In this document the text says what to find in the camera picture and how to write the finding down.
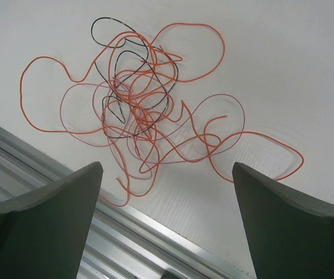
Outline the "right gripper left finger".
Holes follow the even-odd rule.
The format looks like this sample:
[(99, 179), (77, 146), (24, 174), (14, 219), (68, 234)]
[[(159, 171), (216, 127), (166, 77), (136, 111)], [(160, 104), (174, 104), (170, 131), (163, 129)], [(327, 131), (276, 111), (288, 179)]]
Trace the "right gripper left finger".
[(76, 278), (102, 176), (94, 162), (0, 202), (0, 278)]

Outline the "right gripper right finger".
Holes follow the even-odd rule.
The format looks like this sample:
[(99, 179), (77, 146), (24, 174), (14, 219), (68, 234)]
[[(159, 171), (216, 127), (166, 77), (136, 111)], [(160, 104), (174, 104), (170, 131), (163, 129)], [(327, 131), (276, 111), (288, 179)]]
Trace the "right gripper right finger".
[(334, 205), (243, 163), (232, 175), (257, 278), (334, 278)]

